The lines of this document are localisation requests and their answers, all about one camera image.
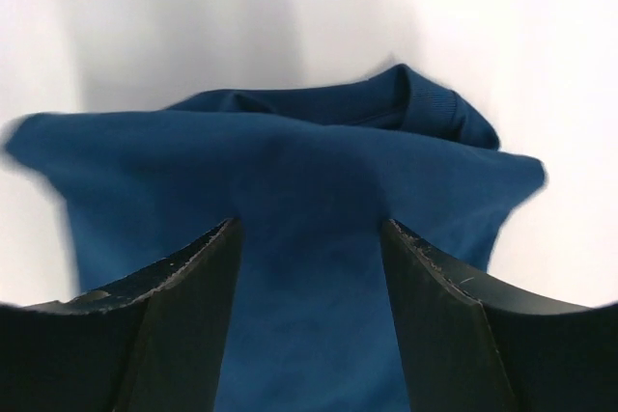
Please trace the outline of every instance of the fabric fold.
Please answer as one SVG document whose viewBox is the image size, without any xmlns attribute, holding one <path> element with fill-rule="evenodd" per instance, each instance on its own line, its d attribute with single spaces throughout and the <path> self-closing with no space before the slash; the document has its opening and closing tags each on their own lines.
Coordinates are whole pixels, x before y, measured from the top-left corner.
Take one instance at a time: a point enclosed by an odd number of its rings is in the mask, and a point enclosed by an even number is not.
<svg viewBox="0 0 618 412">
<path fill-rule="evenodd" d="M 344 86 L 31 116 L 6 150 L 65 198 L 83 289 L 241 220 L 216 410 L 404 412 L 379 225 L 486 269 L 545 179 L 498 145 L 469 103 L 400 65 Z"/>
</svg>

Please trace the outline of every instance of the white backdrop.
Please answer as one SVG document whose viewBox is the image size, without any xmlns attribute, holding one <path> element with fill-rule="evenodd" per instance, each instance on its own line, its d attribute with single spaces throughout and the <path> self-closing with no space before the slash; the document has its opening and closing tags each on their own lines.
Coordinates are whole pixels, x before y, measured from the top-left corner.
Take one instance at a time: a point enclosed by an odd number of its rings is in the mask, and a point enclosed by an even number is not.
<svg viewBox="0 0 618 412">
<path fill-rule="evenodd" d="M 547 165 L 491 272 L 581 304 L 618 299 L 616 0 L 0 0 L 3 125 L 347 82 L 399 61 L 471 101 L 504 150 Z M 0 300 L 73 295 L 59 200 L 3 160 L 0 209 Z"/>
</svg>

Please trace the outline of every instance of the blue fabric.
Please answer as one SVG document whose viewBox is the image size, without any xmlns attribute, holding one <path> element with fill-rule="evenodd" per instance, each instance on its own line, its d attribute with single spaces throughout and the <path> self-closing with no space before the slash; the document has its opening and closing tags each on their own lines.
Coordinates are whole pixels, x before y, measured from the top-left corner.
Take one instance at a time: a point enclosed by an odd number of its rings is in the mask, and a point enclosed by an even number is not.
<svg viewBox="0 0 618 412">
<path fill-rule="evenodd" d="M 408 411 L 379 250 L 395 218 L 485 269 L 544 182 L 456 93 L 397 66 L 345 86 L 39 114 L 6 150 L 66 199 L 83 289 L 227 217 L 246 239 L 219 412 Z"/>
</svg>

